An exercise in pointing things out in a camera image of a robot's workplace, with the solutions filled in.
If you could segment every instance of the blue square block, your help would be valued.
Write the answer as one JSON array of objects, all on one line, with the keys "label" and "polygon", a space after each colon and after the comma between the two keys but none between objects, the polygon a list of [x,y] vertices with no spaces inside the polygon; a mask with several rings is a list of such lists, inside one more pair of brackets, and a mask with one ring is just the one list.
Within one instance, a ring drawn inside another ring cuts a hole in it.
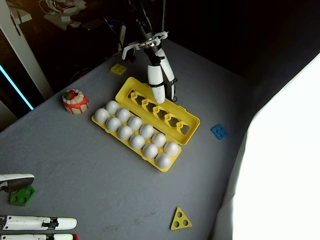
[{"label": "blue square block", "polygon": [[211,132],[219,140],[224,139],[226,136],[229,135],[227,130],[221,124],[218,124],[217,126],[214,126],[213,128],[211,128]]}]

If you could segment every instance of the green toy block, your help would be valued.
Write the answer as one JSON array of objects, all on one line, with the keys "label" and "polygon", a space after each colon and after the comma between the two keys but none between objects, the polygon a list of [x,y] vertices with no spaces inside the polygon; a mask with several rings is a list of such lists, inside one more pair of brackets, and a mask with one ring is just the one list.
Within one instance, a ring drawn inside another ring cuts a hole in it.
[{"label": "green toy block", "polygon": [[37,191],[32,186],[27,186],[19,191],[10,194],[9,204],[18,206],[27,206]]}]

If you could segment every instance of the strawberry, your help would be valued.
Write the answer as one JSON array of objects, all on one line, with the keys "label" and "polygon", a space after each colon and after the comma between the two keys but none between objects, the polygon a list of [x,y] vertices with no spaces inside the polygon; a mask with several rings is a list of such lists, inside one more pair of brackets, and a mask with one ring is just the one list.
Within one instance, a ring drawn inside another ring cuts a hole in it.
[{"label": "strawberry", "polygon": [[67,100],[72,100],[76,96],[76,91],[75,90],[70,90],[66,91],[64,93],[64,98]]}]

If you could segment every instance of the white egg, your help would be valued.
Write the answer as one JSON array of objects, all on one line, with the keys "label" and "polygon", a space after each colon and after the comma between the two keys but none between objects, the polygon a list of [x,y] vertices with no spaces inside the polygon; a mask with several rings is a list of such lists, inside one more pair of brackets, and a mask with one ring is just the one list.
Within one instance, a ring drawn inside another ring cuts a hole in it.
[{"label": "white egg", "polygon": [[115,132],[120,128],[121,122],[117,117],[110,117],[105,123],[106,129]]},{"label": "white egg", "polygon": [[100,123],[100,124],[105,124],[109,117],[110,117],[109,112],[107,110],[105,110],[104,108],[99,108],[94,113],[95,121]]},{"label": "white egg", "polygon": [[128,122],[128,120],[131,117],[131,114],[129,112],[128,109],[126,108],[120,108],[117,112],[116,112],[116,117],[122,122],[122,123],[126,123]]},{"label": "white egg", "polygon": [[133,135],[130,137],[129,143],[134,149],[142,149],[142,147],[145,145],[145,139],[141,135]]},{"label": "white egg", "polygon": [[142,148],[142,154],[143,156],[147,157],[148,159],[154,159],[158,154],[158,148],[156,145],[149,143],[146,144]]},{"label": "white egg", "polygon": [[170,157],[176,156],[179,152],[179,146],[174,141],[169,141],[164,145],[164,152]]},{"label": "white egg", "polygon": [[133,116],[129,119],[128,125],[132,130],[139,130],[142,126],[142,120],[138,116]]},{"label": "white egg", "polygon": [[166,169],[171,164],[171,158],[166,153],[160,153],[155,157],[155,164],[161,169]]},{"label": "white egg", "polygon": [[116,101],[109,101],[106,105],[105,105],[105,109],[107,109],[107,111],[110,114],[116,114],[116,112],[119,109],[119,104]]},{"label": "white egg", "polygon": [[140,128],[140,135],[145,139],[150,139],[154,134],[155,130],[154,127],[150,124],[145,124]]},{"label": "white egg", "polygon": [[118,137],[122,140],[128,141],[132,136],[132,129],[131,127],[124,125],[119,127],[118,129]]},{"label": "white egg", "polygon": [[162,148],[166,144],[166,141],[166,136],[161,132],[155,133],[151,139],[151,142],[158,148]]}]

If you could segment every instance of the gray table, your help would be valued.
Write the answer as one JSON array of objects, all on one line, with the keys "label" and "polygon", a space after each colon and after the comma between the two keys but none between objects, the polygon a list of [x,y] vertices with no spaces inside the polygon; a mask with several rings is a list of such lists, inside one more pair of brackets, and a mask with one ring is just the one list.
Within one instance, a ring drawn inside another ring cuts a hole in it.
[{"label": "gray table", "polygon": [[[8,204],[0,193],[0,214],[74,217],[81,240],[207,239],[222,202],[245,127],[245,80],[165,40],[178,83],[179,105],[201,124],[168,172],[161,172],[91,121],[96,109],[115,96],[128,77],[147,81],[147,56],[134,63],[115,56],[38,106],[0,133],[0,172],[33,173],[37,195],[26,207]],[[127,67],[118,76],[115,63]],[[71,115],[62,93],[83,91],[89,109]],[[211,127],[230,136],[217,140]],[[176,207],[193,226],[170,230]]]}]

